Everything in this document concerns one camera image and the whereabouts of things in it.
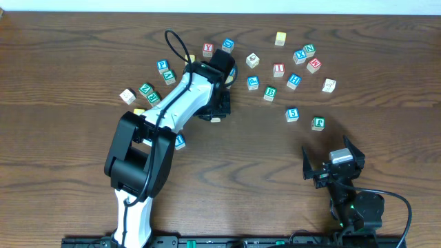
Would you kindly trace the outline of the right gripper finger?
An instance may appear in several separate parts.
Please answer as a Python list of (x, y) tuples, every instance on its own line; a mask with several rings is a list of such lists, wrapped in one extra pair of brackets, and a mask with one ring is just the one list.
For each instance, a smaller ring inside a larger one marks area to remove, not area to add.
[(302, 164), (302, 172), (304, 175), (313, 175), (314, 171), (311, 167), (310, 160), (308, 158), (306, 149), (302, 147), (302, 155), (303, 155), (303, 164)]
[(347, 136), (343, 136), (343, 141), (345, 147), (350, 151), (351, 155), (356, 161), (363, 161), (365, 159), (365, 154), (362, 153), (350, 140)]

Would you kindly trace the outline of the red A block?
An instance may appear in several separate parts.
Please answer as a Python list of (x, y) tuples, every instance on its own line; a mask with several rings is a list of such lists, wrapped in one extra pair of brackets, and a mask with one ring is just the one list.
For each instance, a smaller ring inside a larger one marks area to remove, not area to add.
[(219, 123), (219, 122), (221, 122), (221, 118), (212, 118), (211, 120), (210, 120), (210, 122), (211, 123)]

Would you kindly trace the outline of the red I block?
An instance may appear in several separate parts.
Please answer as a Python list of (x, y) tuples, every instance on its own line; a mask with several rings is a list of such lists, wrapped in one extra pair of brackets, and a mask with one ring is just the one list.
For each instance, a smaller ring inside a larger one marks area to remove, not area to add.
[(273, 77), (282, 77), (285, 73), (285, 65), (283, 63), (275, 63), (273, 65)]

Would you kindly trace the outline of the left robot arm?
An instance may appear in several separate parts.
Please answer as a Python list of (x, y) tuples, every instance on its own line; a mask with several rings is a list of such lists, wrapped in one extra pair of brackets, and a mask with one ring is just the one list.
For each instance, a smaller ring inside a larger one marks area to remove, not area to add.
[(211, 121), (231, 113), (225, 82), (234, 65), (230, 53), (216, 50), (208, 62), (187, 64), (181, 82), (150, 110), (122, 115), (104, 166), (119, 211), (111, 247), (150, 241), (152, 202), (170, 174), (178, 133), (193, 116)]

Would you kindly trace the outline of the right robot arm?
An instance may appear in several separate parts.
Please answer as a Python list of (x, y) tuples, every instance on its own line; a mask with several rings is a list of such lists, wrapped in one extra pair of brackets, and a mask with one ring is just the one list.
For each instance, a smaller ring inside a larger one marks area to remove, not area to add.
[(377, 193), (355, 189), (357, 179), (365, 165), (365, 154), (343, 137), (345, 148), (329, 153), (329, 160), (314, 170), (302, 149), (303, 178), (312, 179), (315, 188), (327, 188), (331, 212), (342, 228), (355, 232), (374, 232), (382, 226), (384, 198)]

